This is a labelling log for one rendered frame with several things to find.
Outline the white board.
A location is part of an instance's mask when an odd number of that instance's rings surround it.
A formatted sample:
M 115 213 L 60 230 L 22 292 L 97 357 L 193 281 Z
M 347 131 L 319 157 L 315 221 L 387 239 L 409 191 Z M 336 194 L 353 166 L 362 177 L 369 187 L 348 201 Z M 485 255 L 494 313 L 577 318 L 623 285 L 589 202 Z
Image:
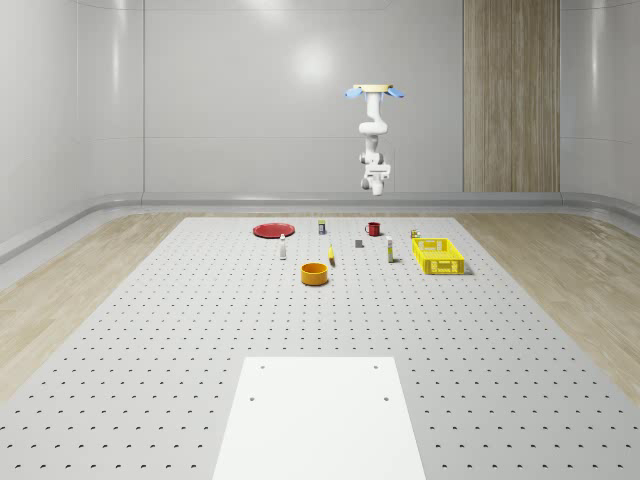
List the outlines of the white board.
M 391 357 L 248 357 L 213 480 L 425 480 Z

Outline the red plate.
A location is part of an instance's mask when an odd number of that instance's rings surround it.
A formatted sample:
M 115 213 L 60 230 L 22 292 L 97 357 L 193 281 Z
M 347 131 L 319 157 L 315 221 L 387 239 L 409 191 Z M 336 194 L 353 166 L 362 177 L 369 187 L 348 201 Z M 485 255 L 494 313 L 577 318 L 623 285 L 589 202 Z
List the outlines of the red plate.
M 272 222 L 263 223 L 253 228 L 253 234 L 260 238 L 279 239 L 295 233 L 295 227 L 288 223 Z

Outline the yellow basket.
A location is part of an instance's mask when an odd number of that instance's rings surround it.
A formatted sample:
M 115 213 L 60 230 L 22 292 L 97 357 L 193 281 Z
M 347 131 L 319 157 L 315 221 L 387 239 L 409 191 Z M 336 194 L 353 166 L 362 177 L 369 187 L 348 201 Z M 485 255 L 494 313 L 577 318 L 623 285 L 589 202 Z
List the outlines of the yellow basket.
M 447 238 L 413 238 L 412 253 L 425 274 L 463 274 L 464 257 Z

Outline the yellow bowl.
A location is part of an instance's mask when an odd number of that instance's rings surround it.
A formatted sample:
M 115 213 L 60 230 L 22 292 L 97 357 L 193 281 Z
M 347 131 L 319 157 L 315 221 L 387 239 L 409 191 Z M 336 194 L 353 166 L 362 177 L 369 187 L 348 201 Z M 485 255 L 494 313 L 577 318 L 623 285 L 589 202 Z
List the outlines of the yellow bowl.
M 321 286 L 328 282 L 328 267 L 322 263 L 306 263 L 301 266 L 301 282 L 309 286 Z

